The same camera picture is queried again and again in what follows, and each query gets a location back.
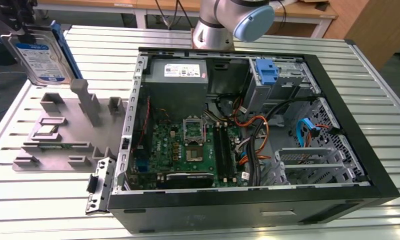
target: case bracket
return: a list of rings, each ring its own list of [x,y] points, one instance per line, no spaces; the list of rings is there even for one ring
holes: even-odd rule
[[[90,192],[86,214],[108,214],[108,201],[112,192],[112,183],[116,169],[116,160],[111,157],[98,161],[96,171],[88,179]]]

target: table leg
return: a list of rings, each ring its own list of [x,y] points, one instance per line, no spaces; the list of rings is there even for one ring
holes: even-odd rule
[[[134,9],[136,16],[136,26],[139,29],[147,28],[147,10],[146,9]]]
[[[318,26],[314,29],[314,32],[311,35],[313,38],[317,38],[317,39],[323,38],[323,36],[329,30],[329,27],[331,25],[331,22],[333,22],[333,19],[330,19],[330,18],[325,18],[321,20],[321,23],[318,24]]]

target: aluminum slotted table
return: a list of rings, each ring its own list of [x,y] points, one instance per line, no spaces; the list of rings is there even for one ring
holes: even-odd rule
[[[188,31],[74,26],[67,41],[90,92],[130,98],[139,47],[190,48]],[[237,50],[318,55],[400,191],[400,100],[355,45],[343,40],[265,36]],[[68,86],[26,83],[0,123],[0,239],[400,239],[400,198],[327,224],[131,235],[111,214],[86,216],[90,173],[27,173],[12,162],[42,112],[46,92]]]

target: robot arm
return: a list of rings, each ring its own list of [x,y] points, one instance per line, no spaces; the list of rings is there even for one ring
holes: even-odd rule
[[[203,0],[192,34],[198,49],[230,50],[234,36],[243,42],[259,39],[275,20],[270,0]]]
[[[0,0],[0,34],[14,34],[22,43],[36,43],[27,25],[35,23],[38,0]]]

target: gray 3d printed holder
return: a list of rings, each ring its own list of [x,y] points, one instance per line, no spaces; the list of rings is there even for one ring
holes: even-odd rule
[[[15,171],[94,172],[99,160],[119,153],[126,106],[120,97],[98,99],[88,82],[76,79],[79,98],[46,93],[44,112],[14,161]]]

